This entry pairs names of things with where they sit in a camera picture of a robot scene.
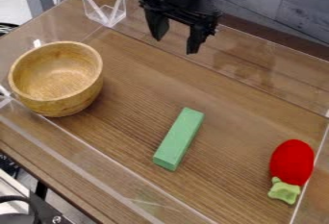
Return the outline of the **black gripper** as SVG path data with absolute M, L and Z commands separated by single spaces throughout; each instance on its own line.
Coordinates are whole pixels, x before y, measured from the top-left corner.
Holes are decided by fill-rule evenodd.
M 160 40 L 169 20 L 189 26 L 185 54 L 196 54 L 207 36 L 215 32 L 221 12 L 211 0 L 140 0 L 152 37 Z

